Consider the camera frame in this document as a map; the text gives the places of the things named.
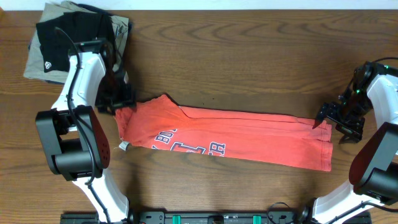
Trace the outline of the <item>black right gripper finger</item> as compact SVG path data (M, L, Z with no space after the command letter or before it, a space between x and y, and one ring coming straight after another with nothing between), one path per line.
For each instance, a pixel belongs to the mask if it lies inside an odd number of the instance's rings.
M314 125L313 125L312 129L315 129L315 128L317 128L319 125L321 125L325 118L326 118L326 112L320 110L320 111L317 113L316 117L315 117L315 122L314 122Z
M358 142L358 135L355 133L351 133L351 134L344 134L343 137L339 140L338 144L355 144Z

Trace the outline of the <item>red printed t-shirt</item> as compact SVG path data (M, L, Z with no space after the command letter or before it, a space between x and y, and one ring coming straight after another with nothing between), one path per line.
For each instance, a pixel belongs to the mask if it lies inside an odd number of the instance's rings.
M176 105L162 95L116 110L120 138L133 146L331 171L331 125L282 114Z

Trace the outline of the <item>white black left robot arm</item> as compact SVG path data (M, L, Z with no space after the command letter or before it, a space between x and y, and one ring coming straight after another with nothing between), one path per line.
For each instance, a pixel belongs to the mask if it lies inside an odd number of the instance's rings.
M79 187L95 212L67 212L60 223L132 223L129 199L115 183L108 139L97 112L114 116L136 97L127 75L114 72L116 54L106 39L72 43L63 90L35 123L47 164L55 175Z

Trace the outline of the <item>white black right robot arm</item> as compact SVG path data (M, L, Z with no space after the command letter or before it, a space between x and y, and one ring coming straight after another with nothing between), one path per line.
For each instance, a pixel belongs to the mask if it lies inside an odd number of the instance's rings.
M340 143L358 143L365 115L374 111L377 131L353 159L349 179L326 196L313 199L298 213L296 223L370 223L367 210L397 213L397 69L381 59L354 70L338 102L324 103L315 118L325 119L343 133Z

